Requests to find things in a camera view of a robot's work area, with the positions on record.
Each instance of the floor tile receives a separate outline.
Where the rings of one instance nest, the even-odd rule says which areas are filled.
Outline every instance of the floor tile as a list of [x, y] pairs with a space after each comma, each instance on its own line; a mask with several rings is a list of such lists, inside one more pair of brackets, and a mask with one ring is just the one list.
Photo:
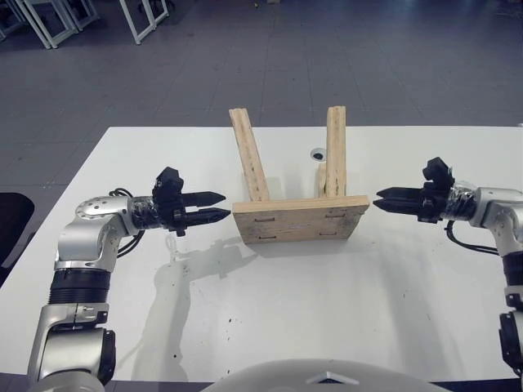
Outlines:
[[0, 391], [4, 392], [11, 382], [12, 374], [0, 373]]
[[367, 109], [415, 109], [414, 102], [400, 81], [394, 78], [356, 78]]
[[77, 147], [77, 143], [26, 145], [9, 170], [0, 173], [0, 185], [49, 184]]
[[262, 105], [263, 83], [220, 83], [212, 109], [258, 109]]
[[217, 89], [217, 80], [201, 83], [176, 82], [165, 96], [159, 111], [208, 109]]
[[311, 86], [306, 72], [266, 72], [263, 109], [308, 110], [311, 106]]
[[26, 392], [29, 387], [29, 378], [26, 375], [15, 374], [6, 392]]
[[60, 169], [52, 179], [52, 185], [68, 185], [76, 175], [77, 171], [83, 165], [89, 154], [94, 150], [96, 143], [83, 142], [79, 143], [77, 148], [69, 156], [65, 165]]
[[315, 117], [307, 109], [264, 109], [260, 114], [260, 127], [313, 127]]

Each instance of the wood grain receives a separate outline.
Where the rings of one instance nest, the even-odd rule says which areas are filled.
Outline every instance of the wood grain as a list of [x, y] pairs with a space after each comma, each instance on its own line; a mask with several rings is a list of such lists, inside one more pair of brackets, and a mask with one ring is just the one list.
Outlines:
[[369, 207], [367, 196], [235, 203], [244, 243], [347, 239]]
[[318, 197], [324, 198], [327, 196], [325, 193], [325, 186], [327, 182], [327, 163], [322, 162], [318, 166]]
[[258, 154], [247, 110], [231, 109], [229, 110], [229, 115], [232, 127], [235, 130], [236, 143], [238, 144], [239, 157], [244, 167], [249, 197], [251, 201], [257, 202], [269, 200], [269, 189], [267, 188], [262, 161]]
[[328, 198], [346, 195], [346, 110], [333, 106], [327, 110], [327, 180]]

